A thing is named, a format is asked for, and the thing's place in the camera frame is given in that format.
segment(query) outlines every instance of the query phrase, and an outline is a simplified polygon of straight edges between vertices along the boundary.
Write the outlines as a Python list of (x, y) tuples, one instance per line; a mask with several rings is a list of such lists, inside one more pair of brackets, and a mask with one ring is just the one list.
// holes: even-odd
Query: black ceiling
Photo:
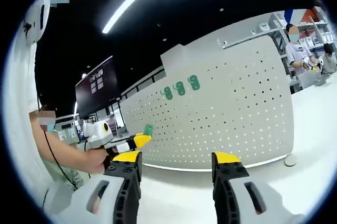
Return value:
[(36, 82), (42, 102), (54, 103), (58, 116), (72, 113), (74, 86), (88, 71), (86, 66), (95, 67), (110, 55), (125, 90), (161, 66), (160, 55), (176, 44), (186, 45), (252, 16), (313, 6), (313, 0), (136, 0), (111, 31), (102, 34), (123, 2), (70, 0), (51, 9), (38, 44)]

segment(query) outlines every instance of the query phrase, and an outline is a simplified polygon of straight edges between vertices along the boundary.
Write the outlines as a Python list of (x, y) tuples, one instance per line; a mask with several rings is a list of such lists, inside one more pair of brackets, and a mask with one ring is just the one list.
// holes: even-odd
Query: yellow tip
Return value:
[(137, 156), (140, 153), (139, 150), (121, 153), (116, 156), (113, 161), (119, 162), (136, 162)]
[(142, 148), (145, 144), (151, 141), (151, 139), (152, 139), (151, 135), (144, 135), (144, 134), (140, 135), (136, 134), (136, 136), (133, 138), (137, 148)]
[(227, 154), (227, 153), (223, 153), (223, 152), (215, 152), (215, 155), (216, 155), (218, 163), (241, 162), (241, 160), (233, 154)]

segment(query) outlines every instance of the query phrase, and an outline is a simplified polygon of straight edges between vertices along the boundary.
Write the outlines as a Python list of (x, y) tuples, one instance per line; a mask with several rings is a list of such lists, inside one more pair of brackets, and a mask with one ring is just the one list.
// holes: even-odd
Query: gripper jaw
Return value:
[(217, 223), (240, 224), (239, 206), (229, 180), (248, 176), (241, 160), (235, 155), (212, 153), (213, 200)]
[(141, 198), (142, 153), (132, 151), (119, 154), (113, 159), (104, 175), (124, 178), (114, 209), (116, 223), (137, 223)]

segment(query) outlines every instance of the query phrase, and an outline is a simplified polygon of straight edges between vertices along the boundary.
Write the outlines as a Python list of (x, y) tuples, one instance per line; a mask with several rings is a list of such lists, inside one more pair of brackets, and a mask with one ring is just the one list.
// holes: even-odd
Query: green object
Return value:
[(177, 90), (180, 96), (183, 96), (186, 93), (184, 83), (181, 81), (177, 82), (175, 86), (173, 86), (173, 89)]
[(150, 125), (150, 124), (147, 124), (145, 126), (145, 129), (144, 129), (144, 134), (145, 135), (151, 135), (152, 136), (152, 133), (153, 133), (153, 126)]
[(165, 95), (168, 100), (171, 100), (173, 98), (172, 91), (170, 87), (164, 88), (164, 93), (160, 90), (160, 94)]
[(189, 78), (187, 78), (187, 80), (191, 84), (191, 87), (194, 91), (197, 91), (198, 89), (200, 89), (200, 83), (196, 75), (191, 75)]

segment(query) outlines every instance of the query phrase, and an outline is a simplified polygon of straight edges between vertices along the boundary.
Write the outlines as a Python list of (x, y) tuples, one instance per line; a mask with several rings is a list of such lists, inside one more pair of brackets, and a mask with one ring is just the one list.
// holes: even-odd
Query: face mask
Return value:
[(55, 125), (55, 122), (54, 118), (38, 118), (38, 123), (40, 125)]
[(299, 38), (300, 38), (300, 34), (289, 34), (289, 39), (293, 43), (297, 42)]
[(47, 125), (47, 132), (51, 133), (53, 132), (53, 130), (54, 130), (54, 125), (52, 124)]

